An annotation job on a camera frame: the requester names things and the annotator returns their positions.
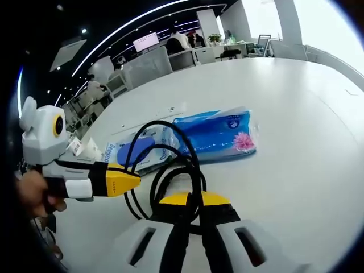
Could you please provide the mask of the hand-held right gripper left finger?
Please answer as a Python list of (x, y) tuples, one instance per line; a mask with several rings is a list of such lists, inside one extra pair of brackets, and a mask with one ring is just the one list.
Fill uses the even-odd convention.
[(191, 193), (176, 193), (154, 206), (115, 242), (115, 272), (180, 272), (194, 214)]

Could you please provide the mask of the person's left hand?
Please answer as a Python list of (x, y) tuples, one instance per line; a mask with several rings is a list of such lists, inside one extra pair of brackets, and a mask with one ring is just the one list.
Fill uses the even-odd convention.
[(28, 170), (20, 179), (15, 179), (21, 203), (30, 217), (46, 217), (44, 194), (48, 190), (45, 178), (36, 170)]

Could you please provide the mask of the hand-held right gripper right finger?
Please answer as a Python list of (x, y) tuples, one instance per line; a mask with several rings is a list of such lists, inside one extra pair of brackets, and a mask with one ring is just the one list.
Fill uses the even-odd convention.
[(309, 272), (289, 259), (279, 242), (251, 220), (242, 220), (230, 201), (202, 191), (202, 244), (211, 272)]

